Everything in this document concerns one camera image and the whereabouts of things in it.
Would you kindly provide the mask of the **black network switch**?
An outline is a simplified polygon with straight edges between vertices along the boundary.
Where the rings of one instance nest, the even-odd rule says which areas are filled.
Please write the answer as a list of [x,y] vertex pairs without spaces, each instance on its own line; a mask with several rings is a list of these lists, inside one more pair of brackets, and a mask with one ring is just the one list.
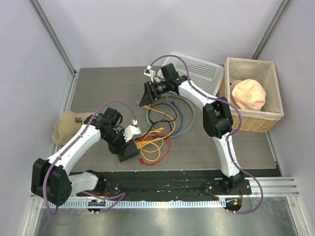
[[133,158],[139,154],[138,147],[134,140],[129,141],[128,143],[122,145],[118,149],[118,160],[120,162],[124,162],[126,160],[129,160],[130,158]]

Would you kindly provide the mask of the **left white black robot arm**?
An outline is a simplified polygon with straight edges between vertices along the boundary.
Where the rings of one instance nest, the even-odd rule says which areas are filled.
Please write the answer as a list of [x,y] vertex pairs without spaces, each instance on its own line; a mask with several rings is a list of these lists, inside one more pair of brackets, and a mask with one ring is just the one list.
[[31,192],[42,197],[45,203],[58,207],[70,196],[84,191],[100,196],[105,189],[102,174],[91,170],[77,175],[70,172],[83,154],[99,140],[105,140],[112,148],[125,144],[123,131],[116,130],[122,119],[122,115],[112,108],[107,108],[103,114],[87,117],[79,131],[58,152],[46,160],[39,158],[34,162]]

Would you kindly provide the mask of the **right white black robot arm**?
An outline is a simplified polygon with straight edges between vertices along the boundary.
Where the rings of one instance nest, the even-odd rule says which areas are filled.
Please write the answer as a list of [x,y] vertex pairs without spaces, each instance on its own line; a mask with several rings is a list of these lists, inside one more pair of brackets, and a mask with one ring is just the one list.
[[244,174],[237,162],[233,141],[233,118],[225,98],[216,98],[199,89],[189,78],[180,76],[173,64],[160,68],[163,79],[155,81],[156,73],[149,65],[144,75],[151,80],[144,84],[144,95],[139,106],[150,105],[163,94],[172,92],[188,99],[202,111],[202,124],[208,136],[213,138],[221,164],[222,188],[227,194],[234,194],[244,182]]

